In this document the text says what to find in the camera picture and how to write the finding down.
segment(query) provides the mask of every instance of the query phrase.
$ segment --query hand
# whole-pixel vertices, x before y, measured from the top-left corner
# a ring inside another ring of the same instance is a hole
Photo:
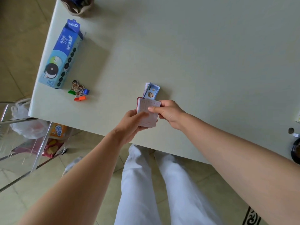
[[[123,144],[129,143],[137,132],[147,129],[147,127],[139,126],[139,123],[140,120],[148,116],[149,114],[146,112],[137,114],[136,110],[130,110],[126,112],[120,123],[114,128],[113,132],[121,137]]]
[[[179,130],[179,118],[185,112],[173,100],[161,100],[160,102],[163,107],[150,106],[148,110],[159,113],[159,118],[166,119],[173,128]]]

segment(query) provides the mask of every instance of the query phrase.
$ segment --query colorful plastic piece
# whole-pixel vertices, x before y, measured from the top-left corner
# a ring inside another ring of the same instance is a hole
[[[72,87],[68,93],[75,95],[74,101],[83,101],[86,100],[86,95],[89,94],[90,90],[86,89],[83,85],[79,84],[77,80],[73,80]]]

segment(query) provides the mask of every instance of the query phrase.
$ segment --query leg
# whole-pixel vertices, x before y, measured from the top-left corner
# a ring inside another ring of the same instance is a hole
[[[171,224],[223,224],[175,157],[161,151],[154,155],[167,187]]]
[[[148,163],[148,150],[131,145],[122,173],[120,199],[115,225],[160,225],[160,218]]]

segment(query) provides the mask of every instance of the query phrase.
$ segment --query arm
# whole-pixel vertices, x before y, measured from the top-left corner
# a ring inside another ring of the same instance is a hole
[[[121,147],[145,127],[147,113],[128,111],[117,127],[21,218],[19,225],[92,225],[96,220]]]
[[[298,224],[300,167],[264,147],[185,113],[174,101],[151,107],[181,130],[227,183],[267,223]]]

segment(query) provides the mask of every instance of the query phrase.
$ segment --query paper slip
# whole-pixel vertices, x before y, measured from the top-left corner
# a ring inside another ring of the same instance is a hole
[[[148,127],[148,128],[152,128],[152,127],[156,126],[156,120],[157,120],[158,114],[148,111],[148,107],[160,106],[160,104],[161,104],[161,102],[155,101],[152,99],[144,99],[141,97],[137,98],[137,114],[140,112],[143,112],[143,111],[149,113],[148,117],[143,118],[140,121],[139,126],[144,126],[144,127]]]
[[[160,86],[157,86],[151,82],[146,83],[145,90],[143,93],[143,98],[155,100],[159,89],[160,89]]]

